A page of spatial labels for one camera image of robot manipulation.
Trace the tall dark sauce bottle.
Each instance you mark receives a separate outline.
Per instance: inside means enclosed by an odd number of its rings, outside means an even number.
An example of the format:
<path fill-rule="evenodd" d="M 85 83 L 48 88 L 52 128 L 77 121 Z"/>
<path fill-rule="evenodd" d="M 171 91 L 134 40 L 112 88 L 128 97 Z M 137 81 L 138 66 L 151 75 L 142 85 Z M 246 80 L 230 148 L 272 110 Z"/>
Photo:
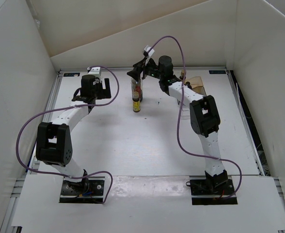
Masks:
<path fill-rule="evenodd" d="M 143 100 L 143 81 L 139 79 L 136 81 L 135 79 L 131 78 L 131 90 L 133 92 L 139 93 L 140 102 Z"/>

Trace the small yellow bottle brown cap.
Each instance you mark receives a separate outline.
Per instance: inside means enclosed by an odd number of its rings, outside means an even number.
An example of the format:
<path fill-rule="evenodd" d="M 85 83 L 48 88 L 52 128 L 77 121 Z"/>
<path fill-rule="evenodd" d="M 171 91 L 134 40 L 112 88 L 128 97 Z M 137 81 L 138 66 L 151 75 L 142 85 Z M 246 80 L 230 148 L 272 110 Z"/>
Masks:
<path fill-rule="evenodd" d="M 135 113 L 139 112 L 141 110 L 141 107 L 140 107 L 140 96 L 139 96 L 139 92 L 137 91 L 134 91 L 132 93 L 132 101 L 133 101 L 133 111 Z"/>

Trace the small yellow bottle beige cap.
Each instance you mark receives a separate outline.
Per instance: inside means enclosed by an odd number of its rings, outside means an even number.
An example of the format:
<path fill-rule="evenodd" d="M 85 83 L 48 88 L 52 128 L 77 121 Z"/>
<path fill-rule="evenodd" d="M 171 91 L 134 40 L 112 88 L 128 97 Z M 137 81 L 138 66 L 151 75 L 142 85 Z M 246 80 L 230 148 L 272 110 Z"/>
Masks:
<path fill-rule="evenodd" d="M 185 76 L 185 72 L 184 70 L 181 70 L 181 73 L 180 73 L 180 79 L 183 80 L 184 79 L 184 76 Z"/>

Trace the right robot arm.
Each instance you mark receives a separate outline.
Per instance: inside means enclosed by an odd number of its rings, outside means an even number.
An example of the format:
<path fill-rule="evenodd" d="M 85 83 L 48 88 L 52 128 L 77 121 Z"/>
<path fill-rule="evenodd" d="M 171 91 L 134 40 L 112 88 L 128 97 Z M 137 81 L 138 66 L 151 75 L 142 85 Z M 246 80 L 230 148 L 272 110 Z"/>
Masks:
<path fill-rule="evenodd" d="M 202 157 L 206 162 L 205 188 L 210 194 L 216 194 L 227 182 L 228 176 L 218 144 L 221 121 L 215 99 L 211 95 L 204 96 L 193 91 L 190 82 L 185 80 L 186 72 L 183 71 L 180 77 L 176 77 L 173 68 L 172 59 L 167 55 L 161 56 L 157 64 L 152 58 L 145 57 L 135 63 L 127 75 L 136 81 L 146 76 L 157 78 L 164 93 L 178 101 L 184 100 L 182 105 L 190 110 L 191 127 L 199 136 L 203 148 Z"/>

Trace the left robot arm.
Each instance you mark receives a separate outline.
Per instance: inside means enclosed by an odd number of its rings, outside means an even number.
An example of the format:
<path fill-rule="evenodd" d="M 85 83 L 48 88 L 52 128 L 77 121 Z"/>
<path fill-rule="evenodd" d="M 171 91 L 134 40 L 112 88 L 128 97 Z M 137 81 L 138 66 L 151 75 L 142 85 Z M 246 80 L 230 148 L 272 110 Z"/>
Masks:
<path fill-rule="evenodd" d="M 87 74 L 81 78 L 78 88 L 71 100 L 71 109 L 64 110 L 51 122 L 40 123 L 37 131 L 36 159 L 50 165 L 65 179 L 73 182 L 72 188 L 78 194 L 89 189 L 89 182 L 82 177 L 87 175 L 72 158 L 73 147 L 71 131 L 92 110 L 97 100 L 110 99 L 111 89 L 108 78 Z"/>

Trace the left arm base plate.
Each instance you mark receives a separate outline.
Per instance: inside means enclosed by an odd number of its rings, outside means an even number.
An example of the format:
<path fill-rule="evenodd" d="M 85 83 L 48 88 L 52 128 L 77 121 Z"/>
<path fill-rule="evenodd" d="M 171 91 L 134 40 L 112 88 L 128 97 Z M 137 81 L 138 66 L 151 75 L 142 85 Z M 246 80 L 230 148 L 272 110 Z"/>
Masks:
<path fill-rule="evenodd" d="M 104 177 L 88 178 L 83 183 L 63 180 L 59 203 L 100 204 L 104 199 Z"/>

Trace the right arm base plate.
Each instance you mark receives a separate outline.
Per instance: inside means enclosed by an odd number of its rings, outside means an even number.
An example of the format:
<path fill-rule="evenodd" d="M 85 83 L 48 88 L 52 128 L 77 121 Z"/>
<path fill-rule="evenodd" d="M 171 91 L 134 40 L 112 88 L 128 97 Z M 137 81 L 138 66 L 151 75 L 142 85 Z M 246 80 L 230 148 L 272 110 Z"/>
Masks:
<path fill-rule="evenodd" d="M 238 201 L 235 195 L 228 198 L 234 192 L 234 186 L 231 179 L 226 184 L 211 190 L 207 187 L 204 179 L 194 179 L 186 182 L 190 188 L 192 205 L 237 205 Z"/>

